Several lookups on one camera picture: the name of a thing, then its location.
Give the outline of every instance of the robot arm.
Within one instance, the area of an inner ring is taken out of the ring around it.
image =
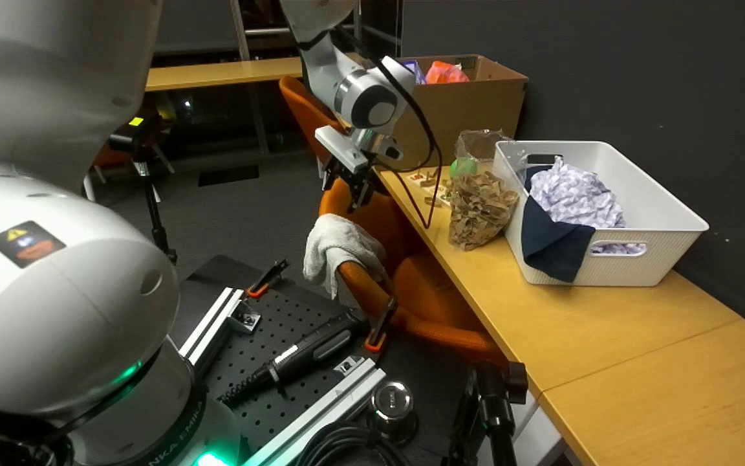
[[[373,166],[415,167],[415,161],[391,136],[415,87],[415,74],[391,57],[376,66],[363,66],[334,47],[331,30],[358,7],[358,0],[283,0],[314,95],[350,127],[350,134],[322,127],[315,136],[336,157],[338,172],[360,204],[367,197]]]

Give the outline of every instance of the cardboard box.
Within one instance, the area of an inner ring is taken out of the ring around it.
[[[562,283],[525,264],[525,175],[540,157],[596,172],[620,204],[624,226],[592,232],[574,283]],[[635,166],[624,152],[598,139],[503,139],[497,143],[494,175],[521,193],[521,204],[504,232],[523,277],[534,284],[658,284],[708,222],[678,197]]]
[[[528,77],[482,53],[438,53],[400,57],[398,61],[420,61],[426,72],[434,60],[456,61],[472,77],[469,83],[417,84],[415,99],[421,106],[444,163],[456,154],[456,136],[464,130],[503,130],[514,136]],[[430,139],[420,117],[406,108],[394,132],[408,157],[426,154]]]

